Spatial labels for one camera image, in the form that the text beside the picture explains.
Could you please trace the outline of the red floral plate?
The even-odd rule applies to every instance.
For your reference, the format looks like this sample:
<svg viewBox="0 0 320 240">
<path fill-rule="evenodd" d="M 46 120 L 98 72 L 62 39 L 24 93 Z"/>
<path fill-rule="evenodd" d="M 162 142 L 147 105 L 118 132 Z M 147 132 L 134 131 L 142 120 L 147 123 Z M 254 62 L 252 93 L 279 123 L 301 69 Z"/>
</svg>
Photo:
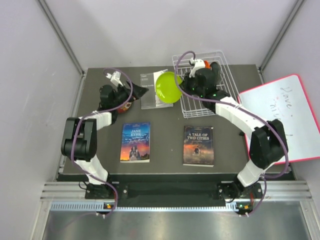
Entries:
<svg viewBox="0 0 320 240">
<path fill-rule="evenodd" d="M 127 102 L 125 105 L 123 105 L 122 107 L 118 108 L 117 109 L 117 112 L 119 114 L 123 114 L 123 113 L 126 113 L 132 106 L 132 103 L 131 102 Z"/>
</svg>

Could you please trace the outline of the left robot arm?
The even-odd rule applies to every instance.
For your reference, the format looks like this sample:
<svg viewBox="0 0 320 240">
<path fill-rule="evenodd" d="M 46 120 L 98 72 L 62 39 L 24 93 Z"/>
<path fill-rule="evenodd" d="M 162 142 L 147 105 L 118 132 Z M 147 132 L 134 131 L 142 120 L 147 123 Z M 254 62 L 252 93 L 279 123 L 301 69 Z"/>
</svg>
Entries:
<svg viewBox="0 0 320 240">
<path fill-rule="evenodd" d="M 99 89 L 97 111 L 85 117 L 69 117 L 66 120 L 61 153 L 87 176 L 86 199 L 110 199 L 115 196 L 110 175 L 97 156 L 97 131 L 114 124 L 119 108 L 140 99 L 148 91 L 134 83 L 128 88 L 119 83 L 117 89 L 109 84 L 103 85 Z"/>
</svg>

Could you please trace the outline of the lime green plate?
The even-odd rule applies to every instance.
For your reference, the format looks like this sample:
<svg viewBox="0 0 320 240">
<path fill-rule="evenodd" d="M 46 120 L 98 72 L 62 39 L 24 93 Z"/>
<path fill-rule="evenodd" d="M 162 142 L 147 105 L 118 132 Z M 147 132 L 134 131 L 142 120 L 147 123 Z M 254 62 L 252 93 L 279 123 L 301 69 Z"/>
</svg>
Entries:
<svg viewBox="0 0 320 240">
<path fill-rule="evenodd" d="M 174 104 L 181 98 L 182 92 L 177 87 L 174 72 L 164 72 L 157 78 L 155 93 L 166 104 Z"/>
</svg>

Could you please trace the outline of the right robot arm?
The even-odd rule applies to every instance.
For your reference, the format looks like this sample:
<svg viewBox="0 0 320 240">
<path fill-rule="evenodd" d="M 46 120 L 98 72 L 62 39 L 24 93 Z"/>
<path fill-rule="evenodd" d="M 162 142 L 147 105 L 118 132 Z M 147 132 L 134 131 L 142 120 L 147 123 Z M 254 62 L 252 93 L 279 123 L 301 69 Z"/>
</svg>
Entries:
<svg viewBox="0 0 320 240">
<path fill-rule="evenodd" d="M 231 183 L 235 197 L 245 198 L 266 170 L 281 158 L 289 159 L 283 123 L 268 121 L 241 106 L 228 92 L 217 88 L 219 75 L 209 68 L 188 71 L 179 87 L 203 106 L 238 127 L 249 138 L 249 161 Z"/>
</svg>

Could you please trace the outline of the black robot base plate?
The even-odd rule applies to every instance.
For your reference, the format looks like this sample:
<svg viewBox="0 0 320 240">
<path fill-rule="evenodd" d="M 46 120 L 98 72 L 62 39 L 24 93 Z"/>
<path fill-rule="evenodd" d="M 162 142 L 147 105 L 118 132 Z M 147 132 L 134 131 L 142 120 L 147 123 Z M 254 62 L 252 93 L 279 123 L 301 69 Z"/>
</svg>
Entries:
<svg viewBox="0 0 320 240">
<path fill-rule="evenodd" d="M 258 199 L 262 196 L 262 188 L 259 183 L 251 187 L 241 188 L 233 182 L 204 182 L 204 181 L 154 181 L 154 182 L 118 182 L 113 183 L 117 190 L 119 201 L 137 200 L 139 203 L 161 200 L 168 197 L 169 200 L 181 197 L 183 200 L 231 201 L 236 199 Z"/>
</svg>

